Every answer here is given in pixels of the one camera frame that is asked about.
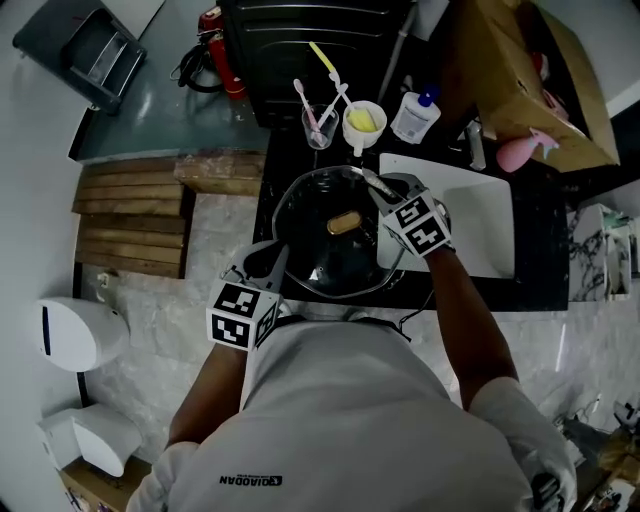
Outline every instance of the red fire extinguisher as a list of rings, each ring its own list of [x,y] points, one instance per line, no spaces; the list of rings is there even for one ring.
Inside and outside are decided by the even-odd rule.
[[[213,37],[209,39],[207,46],[209,54],[220,74],[220,79],[224,85],[225,91],[232,99],[244,98],[247,93],[244,83],[240,77],[229,67],[227,60],[227,52],[224,48],[224,25],[222,23],[222,10],[220,7],[214,7],[210,11],[200,16],[198,21],[198,35],[202,36],[206,33],[213,33]]]
[[[212,93],[224,88],[230,98],[244,98],[247,95],[245,85],[240,77],[233,72],[227,60],[220,7],[214,7],[200,16],[198,39],[200,42],[182,58],[180,64],[171,72],[171,79],[177,80],[180,87],[186,85],[198,92]],[[203,85],[198,83],[197,76],[202,69],[217,71],[222,84]],[[175,73],[178,70],[180,76],[176,77]]]

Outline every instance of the sink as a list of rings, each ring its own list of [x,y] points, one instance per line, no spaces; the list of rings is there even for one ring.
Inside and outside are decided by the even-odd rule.
[[[511,188],[505,180],[417,158],[383,153],[380,174],[417,176],[451,217],[451,236],[469,275],[512,279],[515,270]],[[378,264],[391,268],[398,243],[378,220]],[[422,259],[405,252],[398,270],[428,272]]]

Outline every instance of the marble countertop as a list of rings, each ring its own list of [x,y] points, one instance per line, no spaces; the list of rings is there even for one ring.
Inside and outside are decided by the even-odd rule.
[[[411,146],[396,139],[390,131],[369,150],[363,159],[353,157],[351,148],[336,134],[330,148],[315,152],[304,139],[302,130],[273,131],[260,192],[254,241],[272,238],[271,218],[280,198],[300,175],[331,165],[365,166],[378,171],[378,157],[390,152],[466,168],[460,153],[446,144],[425,141]],[[515,278],[473,278],[480,294],[492,311],[564,311],[568,304],[569,253],[565,202],[555,173],[545,165],[531,161],[514,174],[501,171],[495,162],[495,150],[486,145],[488,175],[508,181],[511,187],[515,230]],[[380,290],[351,299],[331,302],[354,306],[419,308],[432,290],[426,272],[396,271]],[[285,277],[282,293],[287,299],[328,302]]]

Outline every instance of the glass cup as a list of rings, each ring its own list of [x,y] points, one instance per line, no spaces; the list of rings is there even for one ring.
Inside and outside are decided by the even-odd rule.
[[[320,121],[322,114],[327,109],[328,105],[311,105],[311,111],[316,118],[316,122]],[[314,132],[311,129],[311,123],[306,109],[302,108],[302,126],[304,127],[304,134],[307,137],[307,142],[312,149],[320,150],[327,149],[333,141],[333,134],[336,132],[336,127],[340,121],[340,116],[334,110],[331,111],[327,120],[320,127],[319,132]]]

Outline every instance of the wooden plank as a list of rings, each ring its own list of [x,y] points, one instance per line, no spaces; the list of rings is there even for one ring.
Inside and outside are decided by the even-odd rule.
[[[121,174],[99,174],[96,176],[83,172],[78,188],[123,187],[140,185],[176,185],[178,181],[172,171],[135,172]]]
[[[84,167],[83,174],[120,174],[131,172],[173,171],[175,158],[137,158],[135,160],[117,160]]]
[[[85,228],[78,232],[80,240],[102,240],[126,244],[153,245],[156,247],[182,248],[184,234],[148,233],[123,229]]]
[[[159,261],[139,260],[133,258],[120,258],[118,256],[110,256],[107,254],[96,254],[83,251],[76,252],[76,261],[80,263],[87,263],[89,265],[113,268],[116,270],[136,272],[138,274],[171,277],[174,279],[182,279],[184,277],[184,270],[180,267],[180,265],[175,265],[173,263],[161,263]]]
[[[183,234],[185,231],[185,225],[185,219],[175,217],[83,215],[80,220],[81,230],[88,228],[104,228]]]
[[[199,194],[226,194],[229,196],[260,197],[262,181],[233,178],[184,178],[187,187]]]
[[[180,216],[182,201],[162,199],[105,199],[98,201],[75,201],[75,213],[126,213],[131,215]]]
[[[177,162],[174,174],[196,192],[257,197],[265,158],[261,151],[219,150]]]
[[[118,242],[98,242],[93,240],[78,240],[76,251],[106,254],[109,256],[118,256],[120,258],[134,258],[138,260],[159,261],[162,263],[175,263],[176,265],[180,264],[180,257],[182,253],[182,249]]]
[[[79,188],[76,201],[91,199],[182,199],[182,185]]]

